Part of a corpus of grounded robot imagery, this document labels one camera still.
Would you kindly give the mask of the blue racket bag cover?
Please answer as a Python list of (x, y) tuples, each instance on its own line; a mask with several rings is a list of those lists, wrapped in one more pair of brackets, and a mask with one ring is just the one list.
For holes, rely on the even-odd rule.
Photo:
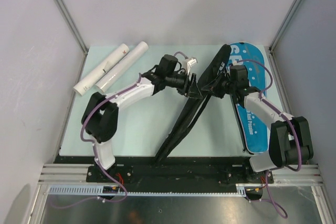
[(234, 61), (247, 68), (249, 87), (256, 87), (258, 90), (243, 98), (244, 105), (235, 105), (236, 115), (241, 134), (243, 137), (244, 149), (251, 154), (261, 154), (268, 149), (268, 130), (263, 122), (265, 118), (264, 108), (261, 105), (259, 93), (267, 86), (266, 77), (268, 73), (264, 69), (264, 56), (257, 46), (247, 42), (234, 42), (230, 44), (231, 53), (229, 64)]

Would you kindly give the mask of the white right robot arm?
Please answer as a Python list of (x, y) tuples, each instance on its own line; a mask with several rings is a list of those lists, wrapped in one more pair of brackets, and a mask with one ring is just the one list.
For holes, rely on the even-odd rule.
[(270, 130), (267, 151), (250, 157), (250, 165), (242, 169), (245, 181), (254, 183), (261, 172), (283, 167), (298, 172), (313, 157), (308, 120), (280, 111), (261, 90), (252, 87), (246, 66), (230, 66), (229, 73), (220, 73), (202, 90), (218, 98), (229, 94), (234, 103), (258, 117)]

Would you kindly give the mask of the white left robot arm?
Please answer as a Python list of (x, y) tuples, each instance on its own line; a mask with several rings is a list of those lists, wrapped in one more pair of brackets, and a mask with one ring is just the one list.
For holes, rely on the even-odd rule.
[(80, 138), (91, 143), (94, 161), (100, 166), (97, 174), (103, 181), (110, 182), (116, 175), (112, 138), (117, 131), (119, 113), (166, 87), (175, 88), (187, 98), (202, 98), (196, 74), (191, 72), (195, 64), (194, 57), (185, 57), (179, 62), (176, 56), (164, 55), (159, 64), (141, 73), (137, 81), (126, 88), (107, 95), (95, 92), (90, 97), (81, 119)]

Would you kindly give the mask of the white shuttlecock tube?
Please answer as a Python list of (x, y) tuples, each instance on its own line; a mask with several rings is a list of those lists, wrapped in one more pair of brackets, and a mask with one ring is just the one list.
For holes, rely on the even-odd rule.
[(95, 86), (105, 93), (132, 65), (134, 65), (149, 49), (142, 41), (121, 59)]

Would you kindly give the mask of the white cardboard tube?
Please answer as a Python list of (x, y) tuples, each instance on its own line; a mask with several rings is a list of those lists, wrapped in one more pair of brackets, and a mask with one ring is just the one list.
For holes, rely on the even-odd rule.
[(73, 87), (75, 93), (83, 96), (108, 71), (110, 71), (129, 52), (129, 50), (129, 47), (126, 44), (121, 44)]

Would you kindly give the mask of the black racket bag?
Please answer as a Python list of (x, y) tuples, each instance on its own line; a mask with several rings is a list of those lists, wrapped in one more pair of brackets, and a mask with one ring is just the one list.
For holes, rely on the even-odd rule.
[[(198, 78), (197, 86), (201, 89), (204, 86), (210, 84), (217, 76), (221, 66), (225, 66), (228, 63), (229, 56), (232, 49), (228, 44), (224, 44), (208, 67), (203, 71)], [(171, 151), (177, 147), (181, 141), (189, 134), (194, 127), (198, 118), (202, 114), (203, 110), (207, 106), (210, 98), (212, 97), (208, 92), (201, 91), (201, 99), (189, 98), (183, 107), (177, 121), (175, 122), (168, 137), (164, 140), (163, 144), (159, 148), (154, 162), (159, 164), (164, 161)]]

